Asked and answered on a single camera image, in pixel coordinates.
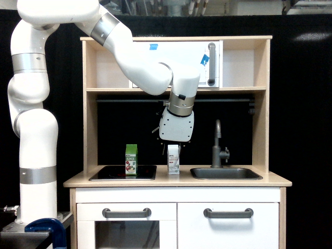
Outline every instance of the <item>gray faucet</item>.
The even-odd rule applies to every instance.
[[[216,120],[216,130],[214,134],[214,146],[212,147],[212,168],[222,168],[222,160],[225,159],[226,162],[229,159],[229,150],[227,147],[225,150],[221,151],[219,146],[219,139],[222,137],[220,120]]]

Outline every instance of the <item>small carton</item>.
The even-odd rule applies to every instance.
[[[126,175],[137,175],[137,144],[127,144]]]
[[[180,174],[180,159],[179,159],[179,151],[181,147],[178,145],[168,145],[167,148],[167,166],[168,173],[170,175],[178,175]]]

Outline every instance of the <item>gray handle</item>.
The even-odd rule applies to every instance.
[[[205,209],[203,214],[210,219],[246,219],[254,215],[252,209],[246,209],[244,212],[212,212],[211,209]]]
[[[103,210],[105,218],[147,218],[151,215],[151,209],[143,209],[143,211],[111,211],[109,209]]]
[[[210,68],[207,84],[209,84],[209,86],[213,86],[215,84],[216,75],[216,45],[214,43],[210,43],[208,48],[210,51]]]

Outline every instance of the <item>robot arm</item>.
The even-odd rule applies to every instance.
[[[160,120],[159,135],[170,141],[190,140],[199,72],[166,58],[150,63],[139,57],[134,49],[131,31],[102,6],[93,20],[76,25],[109,50],[127,78],[143,91],[159,95],[165,92],[168,85],[172,85],[169,106]]]
[[[20,222],[57,216],[56,151],[58,124],[43,109],[49,94],[45,42],[61,23],[75,23],[115,56],[123,73],[149,94],[172,85],[169,106],[159,134],[170,141],[188,141],[192,106],[200,75],[195,68],[168,59],[150,63],[135,52],[130,30],[98,0],[18,0],[22,21],[11,39],[14,76],[8,102],[15,134],[20,137]]]

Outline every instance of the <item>stovetop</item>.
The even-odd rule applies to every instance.
[[[154,180],[156,170],[156,165],[138,165],[137,175],[126,175],[124,165],[108,165],[99,170],[89,181]]]

